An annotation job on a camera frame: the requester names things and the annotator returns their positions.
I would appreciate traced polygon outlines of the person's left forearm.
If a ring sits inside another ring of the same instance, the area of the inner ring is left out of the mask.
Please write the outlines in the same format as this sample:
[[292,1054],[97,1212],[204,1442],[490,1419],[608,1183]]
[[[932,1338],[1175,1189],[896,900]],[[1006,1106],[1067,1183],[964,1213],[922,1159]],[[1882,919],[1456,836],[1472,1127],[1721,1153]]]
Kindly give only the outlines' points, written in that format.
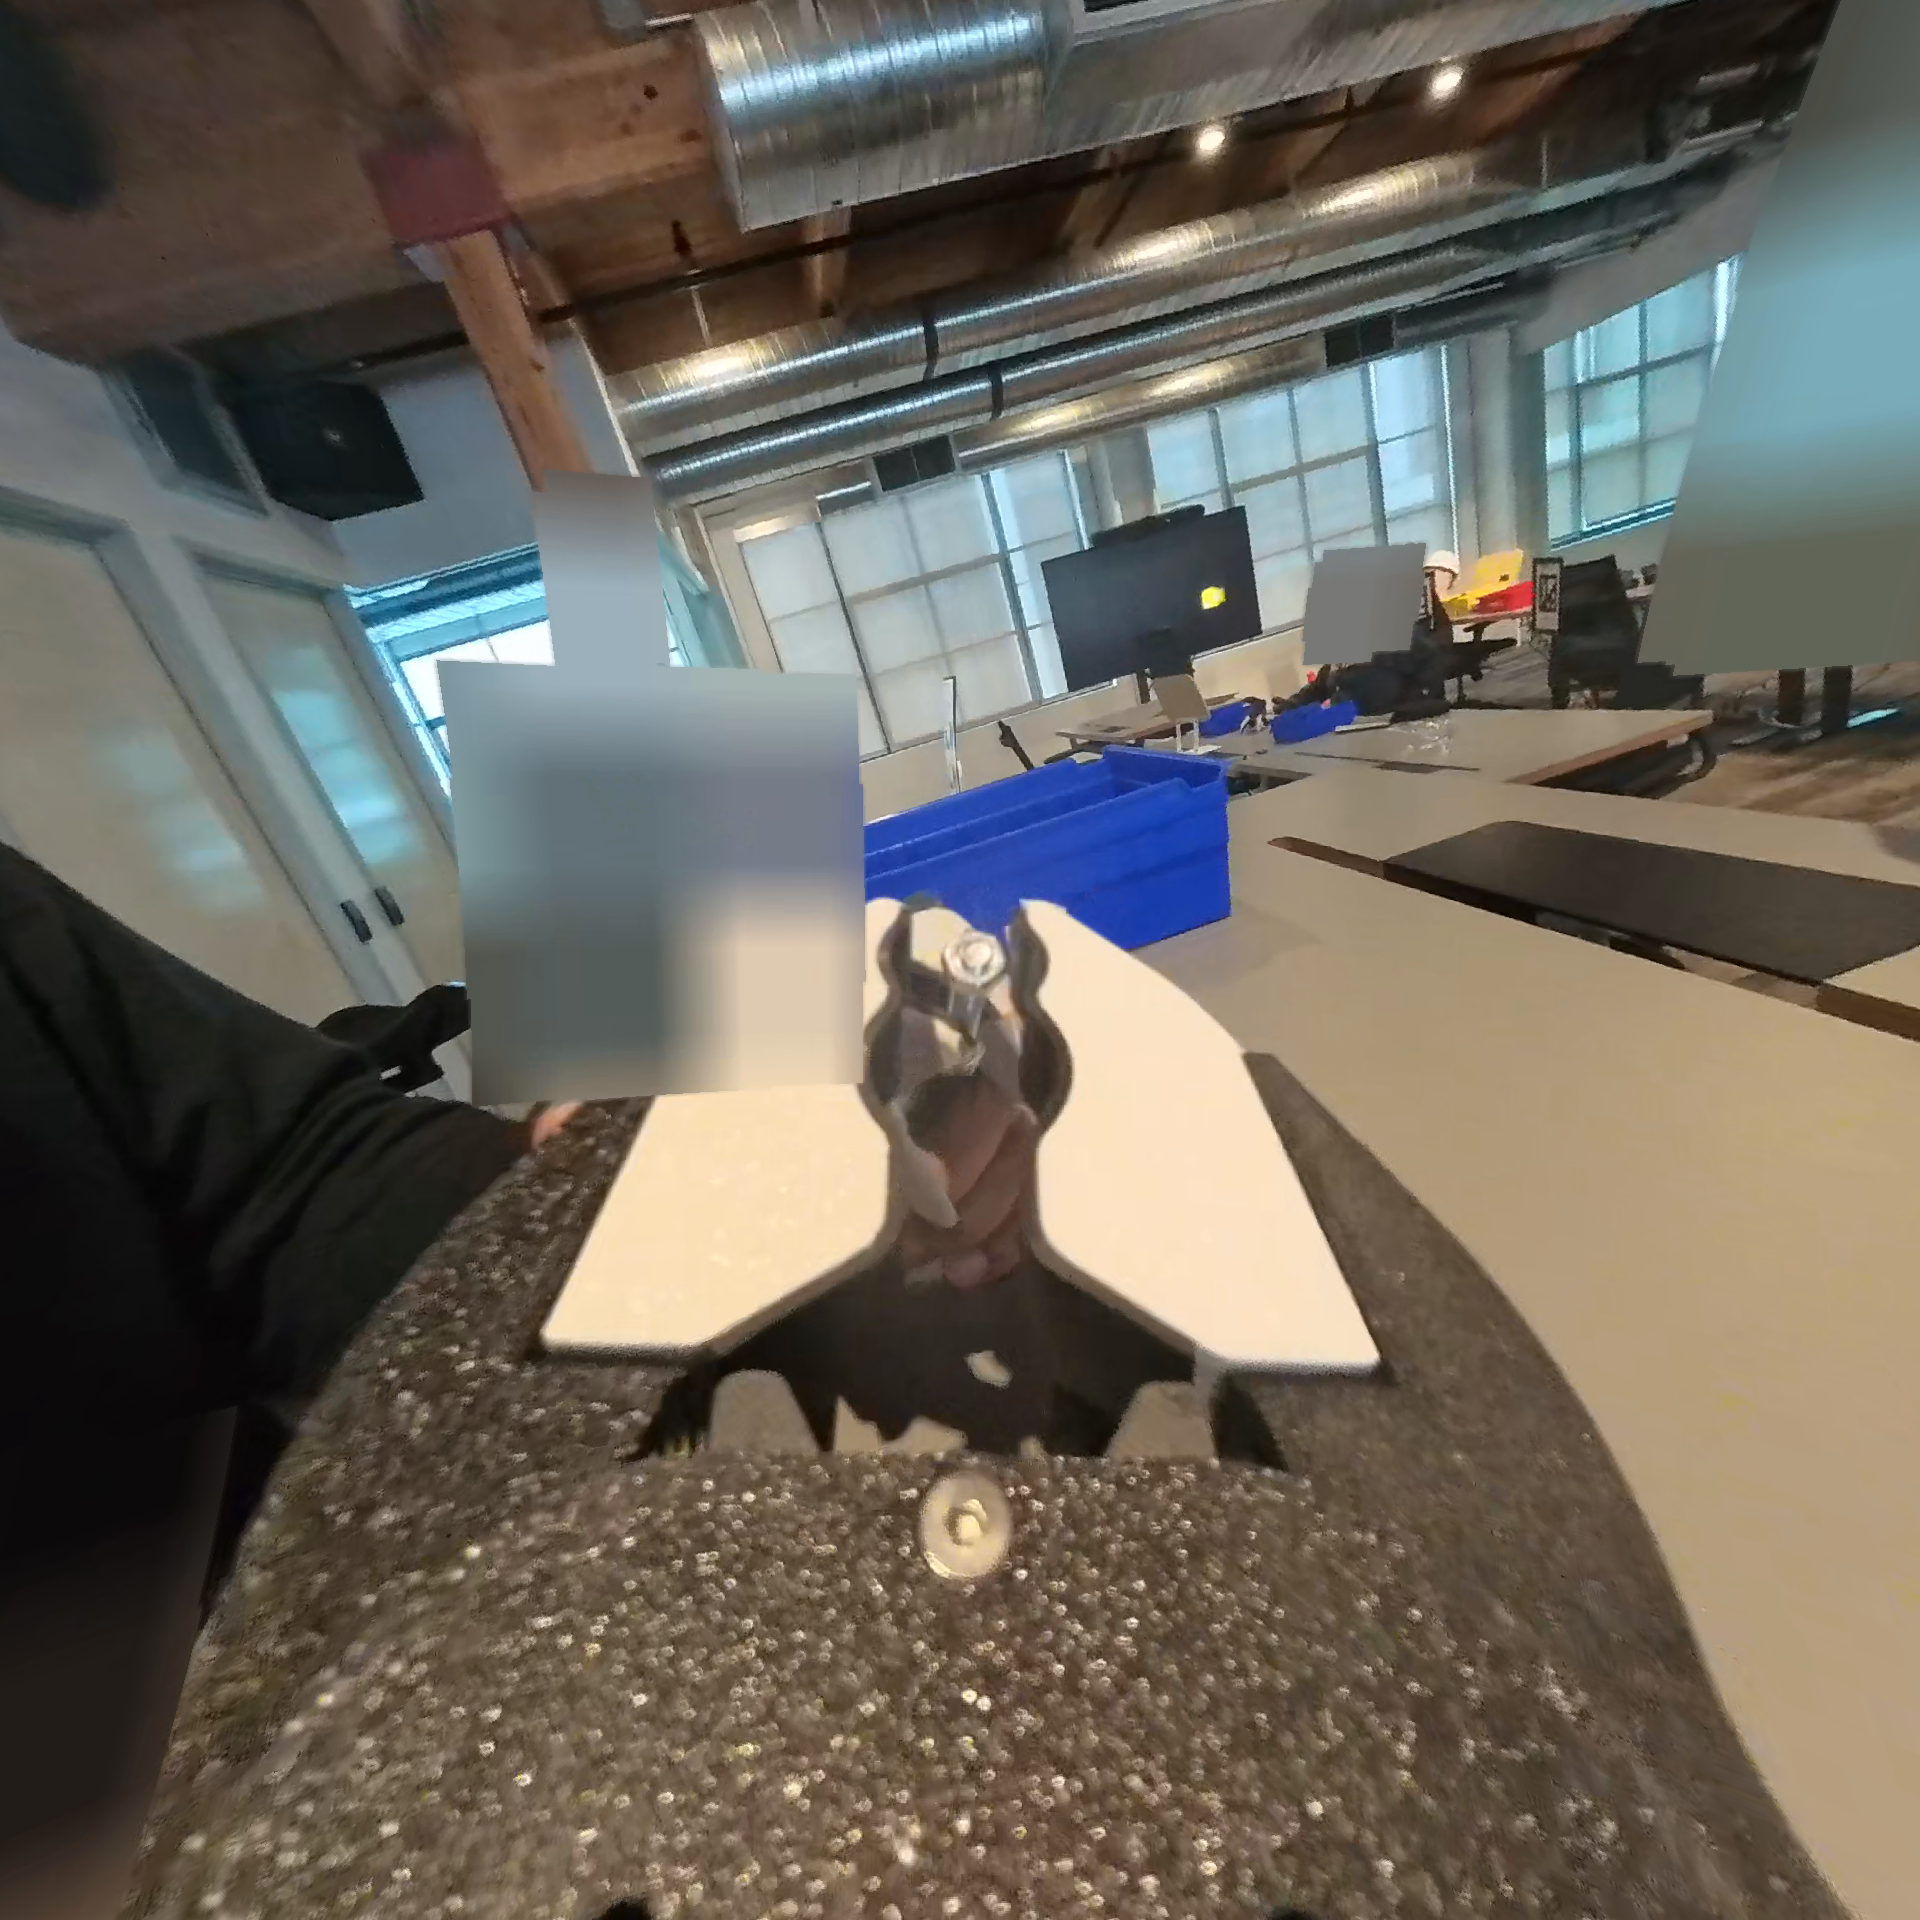
[[374,1310],[554,1129],[386,1089],[4,849],[4,1493],[228,1409],[273,1466]]

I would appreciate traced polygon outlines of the silver bolt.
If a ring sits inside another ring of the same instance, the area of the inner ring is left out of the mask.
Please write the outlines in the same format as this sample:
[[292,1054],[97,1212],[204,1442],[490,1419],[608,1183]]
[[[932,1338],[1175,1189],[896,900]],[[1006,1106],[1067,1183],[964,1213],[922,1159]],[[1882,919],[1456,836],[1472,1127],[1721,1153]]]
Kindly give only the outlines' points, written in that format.
[[995,1018],[993,985],[920,966],[915,998],[927,1023],[927,1074],[976,1071],[985,1059],[984,1034]]

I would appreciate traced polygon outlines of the white glass door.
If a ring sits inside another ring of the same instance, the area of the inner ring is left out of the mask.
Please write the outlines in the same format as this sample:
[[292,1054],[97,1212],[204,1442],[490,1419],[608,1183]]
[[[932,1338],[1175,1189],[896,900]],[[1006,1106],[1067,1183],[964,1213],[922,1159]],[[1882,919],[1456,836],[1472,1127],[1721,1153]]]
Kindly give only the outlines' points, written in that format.
[[345,597],[240,562],[204,561],[204,589],[240,666],[300,757],[361,882],[382,958],[424,988],[464,985],[449,817]]
[[103,549],[4,518],[2,813],[14,845],[224,985],[303,1021],[355,998]]

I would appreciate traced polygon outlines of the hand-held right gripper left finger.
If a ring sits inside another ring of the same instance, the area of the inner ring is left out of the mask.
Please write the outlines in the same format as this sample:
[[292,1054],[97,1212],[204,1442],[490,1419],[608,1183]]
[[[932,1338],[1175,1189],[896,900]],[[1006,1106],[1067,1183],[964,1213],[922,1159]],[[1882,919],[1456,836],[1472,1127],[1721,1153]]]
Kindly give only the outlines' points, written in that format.
[[556,1357],[735,1349],[886,1254],[908,1213],[865,1085],[662,1094],[540,1331]]

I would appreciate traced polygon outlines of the black wall speaker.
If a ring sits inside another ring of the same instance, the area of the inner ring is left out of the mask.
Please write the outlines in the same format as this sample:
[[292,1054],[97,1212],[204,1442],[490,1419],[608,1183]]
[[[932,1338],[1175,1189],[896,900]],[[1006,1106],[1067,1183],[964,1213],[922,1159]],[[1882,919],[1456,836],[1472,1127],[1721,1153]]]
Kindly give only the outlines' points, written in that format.
[[424,502],[384,401],[345,379],[243,390],[231,421],[262,486],[282,507],[350,522]]

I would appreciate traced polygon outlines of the silver ventilation duct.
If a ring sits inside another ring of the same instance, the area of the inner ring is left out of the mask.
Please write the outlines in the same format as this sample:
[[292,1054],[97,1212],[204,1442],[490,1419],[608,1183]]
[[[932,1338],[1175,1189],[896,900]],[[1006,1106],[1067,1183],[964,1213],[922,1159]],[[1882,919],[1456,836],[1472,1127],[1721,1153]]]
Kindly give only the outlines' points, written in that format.
[[1423,250],[1615,194],[1718,193],[1760,155],[1760,125],[1630,161],[1547,135],[1406,161],[1003,281],[974,281],[852,323],[778,326],[612,379],[615,421],[640,454],[763,426],[830,401],[929,385],[988,350],[1057,346]]
[[750,233],[1038,161],[1070,12],[758,3],[691,29],[711,161]]

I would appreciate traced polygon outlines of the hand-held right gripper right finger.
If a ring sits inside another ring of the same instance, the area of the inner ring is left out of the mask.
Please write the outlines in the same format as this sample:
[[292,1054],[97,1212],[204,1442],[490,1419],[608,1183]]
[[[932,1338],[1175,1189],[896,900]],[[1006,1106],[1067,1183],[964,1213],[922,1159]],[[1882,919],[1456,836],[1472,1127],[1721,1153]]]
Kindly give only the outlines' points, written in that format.
[[1230,1029],[1042,900],[1020,907],[1020,1018],[1038,1257],[1201,1375],[1375,1373],[1376,1340]]

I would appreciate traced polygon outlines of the black office chair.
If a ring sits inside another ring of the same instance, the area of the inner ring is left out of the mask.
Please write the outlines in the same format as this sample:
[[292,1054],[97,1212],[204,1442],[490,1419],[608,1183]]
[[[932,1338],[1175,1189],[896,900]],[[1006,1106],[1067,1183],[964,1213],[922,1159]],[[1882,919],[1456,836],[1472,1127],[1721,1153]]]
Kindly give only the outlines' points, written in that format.
[[318,1030],[347,1047],[384,1089],[424,1092],[447,1077],[441,1052],[471,1030],[471,997],[464,982],[440,982],[402,1006],[347,1006],[321,1020]]
[[1550,709],[1692,710],[1706,681],[1641,657],[1643,625],[1612,558],[1566,562],[1564,618],[1547,638]]

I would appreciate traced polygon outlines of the blue plastic bin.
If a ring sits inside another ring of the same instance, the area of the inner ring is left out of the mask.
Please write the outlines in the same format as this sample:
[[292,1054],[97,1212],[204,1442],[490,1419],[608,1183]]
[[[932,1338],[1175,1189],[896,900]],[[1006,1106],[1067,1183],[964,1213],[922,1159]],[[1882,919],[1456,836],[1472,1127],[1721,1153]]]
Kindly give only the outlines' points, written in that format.
[[1230,917],[1227,802],[1206,755],[1051,762],[868,822],[867,899],[929,899],[993,932],[1050,903],[1138,950]]

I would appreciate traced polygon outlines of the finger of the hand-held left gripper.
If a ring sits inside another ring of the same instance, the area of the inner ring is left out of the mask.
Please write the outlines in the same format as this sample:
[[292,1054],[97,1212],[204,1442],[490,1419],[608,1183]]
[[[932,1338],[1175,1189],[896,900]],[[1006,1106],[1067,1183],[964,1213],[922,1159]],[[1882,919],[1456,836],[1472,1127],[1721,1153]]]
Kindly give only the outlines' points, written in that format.
[[889,1108],[888,1124],[903,1212],[931,1230],[956,1227],[959,1204],[945,1157],[953,1143],[953,1108]]

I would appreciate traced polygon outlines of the wooden pillar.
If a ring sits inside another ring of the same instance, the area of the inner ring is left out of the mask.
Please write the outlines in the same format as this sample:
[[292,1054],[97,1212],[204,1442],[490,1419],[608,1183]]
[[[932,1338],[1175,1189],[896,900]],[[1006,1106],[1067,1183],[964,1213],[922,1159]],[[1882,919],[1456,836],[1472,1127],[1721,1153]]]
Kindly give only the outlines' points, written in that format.
[[559,474],[588,474],[588,447],[554,379],[544,333],[498,230],[425,247],[480,366],[532,491]]

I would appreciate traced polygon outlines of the black table mat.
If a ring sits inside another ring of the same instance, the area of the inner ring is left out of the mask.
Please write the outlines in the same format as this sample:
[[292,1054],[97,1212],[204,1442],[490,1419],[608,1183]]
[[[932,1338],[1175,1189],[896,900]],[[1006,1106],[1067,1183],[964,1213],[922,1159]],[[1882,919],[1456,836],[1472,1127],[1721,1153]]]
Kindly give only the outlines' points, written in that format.
[[1489,822],[1383,870],[1817,988],[1919,946],[1914,884],[1538,822]]

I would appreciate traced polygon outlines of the large grid window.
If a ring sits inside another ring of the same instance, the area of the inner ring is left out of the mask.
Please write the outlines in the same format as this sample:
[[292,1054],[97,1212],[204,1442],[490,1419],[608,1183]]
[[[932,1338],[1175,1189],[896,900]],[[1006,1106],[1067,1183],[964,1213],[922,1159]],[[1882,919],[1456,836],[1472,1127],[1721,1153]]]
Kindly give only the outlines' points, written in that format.
[[1129,522],[1244,509],[1258,636],[1297,628],[1332,549],[1456,542],[1449,373],[1411,348],[1303,381],[1212,396],[1105,435],[998,447],[899,494],[788,490],[759,511],[699,509],[742,638],[780,668],[865,678],[862,753],[918,746],[956,678],[969,722],[1065,697],[1042,569]]

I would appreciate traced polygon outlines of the person's left hand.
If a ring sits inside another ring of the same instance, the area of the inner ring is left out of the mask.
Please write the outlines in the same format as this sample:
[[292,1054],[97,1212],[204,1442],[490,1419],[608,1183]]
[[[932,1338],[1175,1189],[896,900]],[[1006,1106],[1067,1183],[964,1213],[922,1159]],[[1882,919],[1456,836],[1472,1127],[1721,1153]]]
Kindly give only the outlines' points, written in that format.
[[953,1108],[946,1147],[959,1222],[931,1230],[908,1218],[903,1271],[912,1283],[943,1279],[982,1289],[1015,1273],[1025,1257],[1025,1196],[1031,1183],[1038,1118],[984,1071],[931,1082],[920,1108]]

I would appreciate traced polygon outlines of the black wall monitor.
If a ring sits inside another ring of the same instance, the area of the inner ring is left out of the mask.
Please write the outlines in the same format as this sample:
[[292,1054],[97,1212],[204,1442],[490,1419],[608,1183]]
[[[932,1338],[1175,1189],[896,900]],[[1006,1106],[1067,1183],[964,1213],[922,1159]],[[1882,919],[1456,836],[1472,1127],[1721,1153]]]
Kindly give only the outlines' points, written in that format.
[[1041,579],[1067,692],[1182,675],[1265,631],[1244,507],[1129,522]]

